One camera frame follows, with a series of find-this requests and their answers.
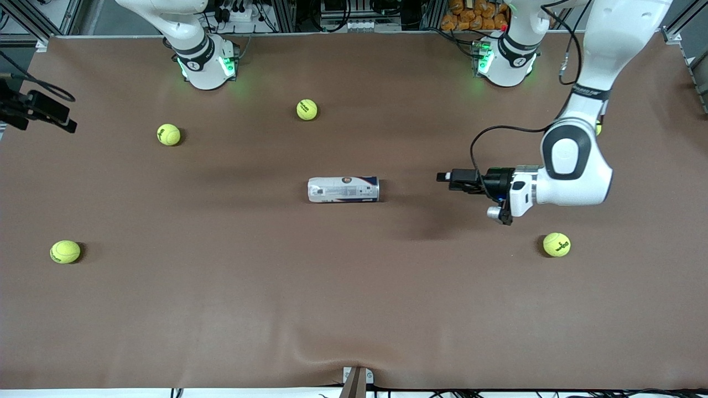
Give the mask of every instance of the brown tabletop surface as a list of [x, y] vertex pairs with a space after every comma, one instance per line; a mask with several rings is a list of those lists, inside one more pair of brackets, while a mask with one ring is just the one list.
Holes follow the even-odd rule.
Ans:
[[[435, 182], [481, 129], [552, 120], [567, 39], [502, 89], [434, 34], [255, 38], [208, 92], [160, 40], [52, 40], [30, 71], [78, 98], [79, 128], [0, 142], [0, 387], [327, 385], [347, 365], [397, 388], [707, 386], [708, 129], [678, 47], [655, 37], [615, 84], [606, 203], [503, 227]], [[540, 138], [490, 133], [480, 166], [538, 164]], [[308, 178], [345, 175], [384, 202], [308, 203]], [[564, 258], [538, 251], [555, 231]], [[78, 264], [52, 262], [61, 239]]]

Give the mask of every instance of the yellow-green tennis ball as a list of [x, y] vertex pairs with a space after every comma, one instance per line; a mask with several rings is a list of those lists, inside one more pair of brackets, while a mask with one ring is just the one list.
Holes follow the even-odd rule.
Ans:
[[313, 100], [302, 100], [297, 103], [297, 115], [303, 120], [312, 120], [317, 116], [317, 104]]
[[81, 254], [81, 248], [75, 241], [59, 241], [49, 250], [52, 260], [59, 264], [73, 263]]
[[571, 250], [571, 240], [560, 232], [554, 232], [543, 239], [543, 249], [550, 256], [562, 257]]
[[157, 129], [157, 139], [168, 147], [178, 143], [181, 137], [179, 129], [175, 125], [165, 124]]

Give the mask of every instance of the tennis ball logo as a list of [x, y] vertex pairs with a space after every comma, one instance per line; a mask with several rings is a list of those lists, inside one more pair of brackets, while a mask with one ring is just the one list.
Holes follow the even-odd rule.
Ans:
[[567, 241], [565, 241], [563, 243], [558, 242], [558, 244], [560, 245], [560, 247], [558, 249], [556, 249], [556, 251], [561, 251], [561, 250], [565, 249], [566, 247], [570, 246], [570, 242], [567, 242]]

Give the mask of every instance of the pile of potatoes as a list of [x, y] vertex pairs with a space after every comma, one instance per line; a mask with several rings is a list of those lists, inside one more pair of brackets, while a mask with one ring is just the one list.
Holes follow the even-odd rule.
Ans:
[[450, 12], [442, 17], [442, 30], [501, 29], [508, 25], [508, 6], [487, 0], [474, 0], [474, 9], [464, 0], [449, 0]]

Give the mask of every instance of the soda can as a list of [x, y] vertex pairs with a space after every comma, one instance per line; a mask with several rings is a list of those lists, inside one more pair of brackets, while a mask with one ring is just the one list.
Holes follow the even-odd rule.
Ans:
[[315, 203], [359, 203], [379, 200], [378, 177], [313, 177], [307, 197]]

